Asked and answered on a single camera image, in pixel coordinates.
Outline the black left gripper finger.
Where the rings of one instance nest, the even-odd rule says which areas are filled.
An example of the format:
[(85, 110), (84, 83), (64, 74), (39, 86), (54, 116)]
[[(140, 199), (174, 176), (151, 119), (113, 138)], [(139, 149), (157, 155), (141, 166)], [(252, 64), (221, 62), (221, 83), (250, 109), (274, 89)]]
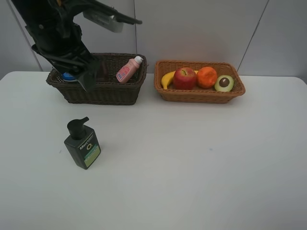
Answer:
[(76, 80), (82, 88), (89, 92), (96, 84), (97, 69), (82, 69), (78, 68), (76, 71)]

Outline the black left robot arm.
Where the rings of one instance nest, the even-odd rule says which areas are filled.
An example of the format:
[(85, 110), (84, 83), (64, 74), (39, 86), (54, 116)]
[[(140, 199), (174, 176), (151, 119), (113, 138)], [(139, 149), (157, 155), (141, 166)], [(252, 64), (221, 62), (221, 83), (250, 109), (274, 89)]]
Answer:
[(14, 0), (13, 5), (34, 40), (32, 49), (59, 73), (72, 75), (85, 91), (96, 83), (99, 61), (82, 42), (73, 17), (55, 0)]

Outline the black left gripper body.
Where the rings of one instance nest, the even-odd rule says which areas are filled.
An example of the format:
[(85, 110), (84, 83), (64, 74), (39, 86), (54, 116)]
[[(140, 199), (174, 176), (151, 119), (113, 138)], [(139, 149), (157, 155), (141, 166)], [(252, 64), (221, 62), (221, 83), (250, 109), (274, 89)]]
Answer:
[(58, 72), (72, 76), (95, 76), (98, 59), (82, 42), (82, 30), (73, 21), (26, 22), (34, 44), (32, 50), (44, 57)]

